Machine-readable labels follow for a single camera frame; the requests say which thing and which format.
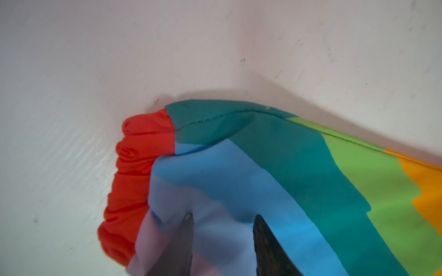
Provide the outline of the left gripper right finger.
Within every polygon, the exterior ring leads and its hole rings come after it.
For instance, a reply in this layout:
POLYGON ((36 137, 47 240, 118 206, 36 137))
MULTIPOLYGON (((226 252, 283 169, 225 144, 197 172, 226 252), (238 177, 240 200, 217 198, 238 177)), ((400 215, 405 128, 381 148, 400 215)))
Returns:
POLYGON ((261 215, 254 219, 253 239, 257 276, 303 276, 261 215))

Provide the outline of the rainbow red hooded jacket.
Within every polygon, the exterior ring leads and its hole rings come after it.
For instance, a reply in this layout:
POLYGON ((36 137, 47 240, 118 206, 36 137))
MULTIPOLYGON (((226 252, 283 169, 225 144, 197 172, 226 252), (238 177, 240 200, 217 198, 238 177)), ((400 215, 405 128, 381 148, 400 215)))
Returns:
POLYGON ((187 100, 126 119, 98 228, 143 276, 184 217, 192 275, 254 276, 263 217, 305 276, 439 276, 442 169, 275 108, 187 100))

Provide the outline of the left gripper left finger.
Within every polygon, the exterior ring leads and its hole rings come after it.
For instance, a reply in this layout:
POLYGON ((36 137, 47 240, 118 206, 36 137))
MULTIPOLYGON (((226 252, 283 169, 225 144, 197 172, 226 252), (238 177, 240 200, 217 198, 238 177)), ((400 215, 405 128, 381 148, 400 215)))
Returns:
POLYGON ((193 214, 186 214, 174 237, 146 276, 191 275, 194 224, 193 214))

